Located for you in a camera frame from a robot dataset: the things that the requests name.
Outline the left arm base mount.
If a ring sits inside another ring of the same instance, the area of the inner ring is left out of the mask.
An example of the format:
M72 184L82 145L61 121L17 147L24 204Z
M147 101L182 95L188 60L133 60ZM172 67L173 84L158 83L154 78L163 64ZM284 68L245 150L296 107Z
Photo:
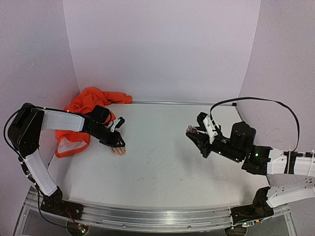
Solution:
M80 203L70 202L63 199L63 192L59 187L50 196L39 191L43 196L40 210L62 217L68 217L72 220L80 220L82 217L84 206Z

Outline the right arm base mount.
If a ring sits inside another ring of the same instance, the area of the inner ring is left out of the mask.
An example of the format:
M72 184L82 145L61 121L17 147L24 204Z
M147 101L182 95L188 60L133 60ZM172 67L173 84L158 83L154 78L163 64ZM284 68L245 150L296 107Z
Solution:
M270 187L257 190L253 202L250 205L236 206L231 209L232 225L244 222L262 220L274 215L274 210L267 204L267 193Z

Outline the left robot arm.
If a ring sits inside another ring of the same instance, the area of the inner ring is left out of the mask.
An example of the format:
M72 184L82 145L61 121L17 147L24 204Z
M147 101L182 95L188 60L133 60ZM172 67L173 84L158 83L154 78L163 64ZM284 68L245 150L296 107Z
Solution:
M63 130L86 133L105 146L123 150L126 146L118 131L125 122L123 117L113 118L109 109L102 106L80 114L25 103L13 113L3 128L7 145L18 155L25 176L45 196L58 192L58 187L45 167L39 151L43 130Z

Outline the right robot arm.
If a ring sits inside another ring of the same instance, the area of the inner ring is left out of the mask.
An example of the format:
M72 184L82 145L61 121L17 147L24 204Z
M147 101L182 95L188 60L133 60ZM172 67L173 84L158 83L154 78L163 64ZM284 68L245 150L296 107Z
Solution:
M195 143L204 158L214 152L242 163L242 170L253 175L297 174L305 177L295 184L257 190L250 208L273 209L283 204L314 198L315 152L283 151L256 146L253 143L255 135L256 130L243 121L233 124L229 138L209 124L201 127L190 125L186 130L186 136Z

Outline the nail polish bottle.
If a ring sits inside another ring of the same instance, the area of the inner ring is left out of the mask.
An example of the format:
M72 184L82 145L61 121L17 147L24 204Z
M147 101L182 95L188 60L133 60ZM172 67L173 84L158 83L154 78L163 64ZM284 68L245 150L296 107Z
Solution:
M196 127L192 126L192 125L189 125L186 129L186 132L187 133L191 133L191 134L196 134L198 133L198 130Z

